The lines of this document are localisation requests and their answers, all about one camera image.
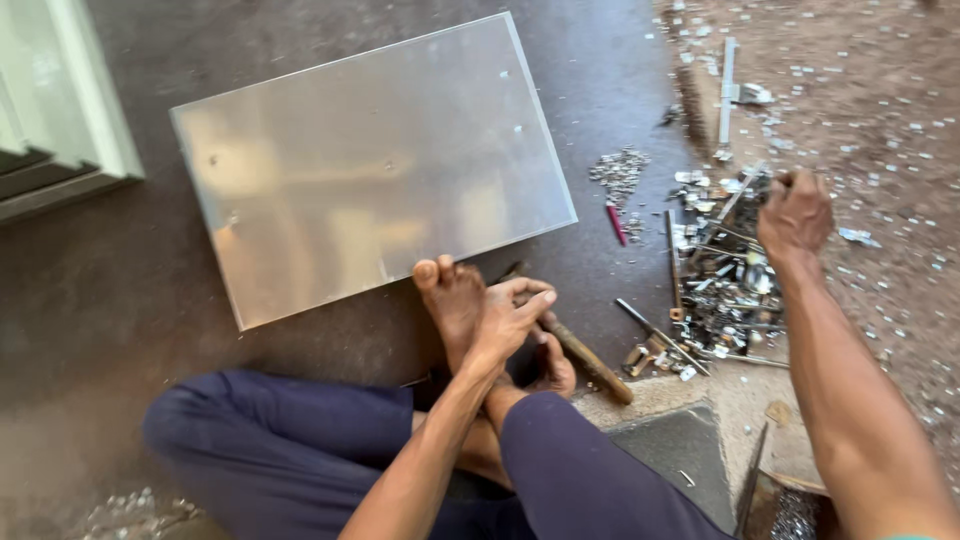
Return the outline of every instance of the aluminum sheet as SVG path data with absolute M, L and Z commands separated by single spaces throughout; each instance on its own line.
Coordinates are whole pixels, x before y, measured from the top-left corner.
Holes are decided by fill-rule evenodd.
M 577 221 L 509 13 L 171 114 L 241 330 Z

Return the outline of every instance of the metal sheet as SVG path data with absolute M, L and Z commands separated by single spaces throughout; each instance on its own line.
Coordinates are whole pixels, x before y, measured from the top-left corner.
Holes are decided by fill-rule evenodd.
M 509 13 L 172 116 L 241 330 L 577 220 Z

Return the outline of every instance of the concrete floor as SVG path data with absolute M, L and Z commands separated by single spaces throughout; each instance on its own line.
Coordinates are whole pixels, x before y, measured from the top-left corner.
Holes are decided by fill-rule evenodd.
M 488 278 L 526 258 L 557 285 L 557 312 L 610 365 L 641 337 L 612 304 L 636 299 L 666 326 L 661 221 L 621 248 L 587 180 L 633 143 L 653 162 L 634 202 L 665 209 L 692 163 L 668 52 L 643 2 L 514 0 L 88 0 L 148 180 L 0 228 L 0 530 L 61 538 L 95 504 L 151 485 L 177 494 L 146 456 L 139 421 L 178 380 L 229 366 L 397 384 L 442 361 L 409 280 L 240 334 L 167 111 L 467 22 L 513 13 L 580 223 L 472 260 Z M 627 264 L 627 260 L 637 261 Z

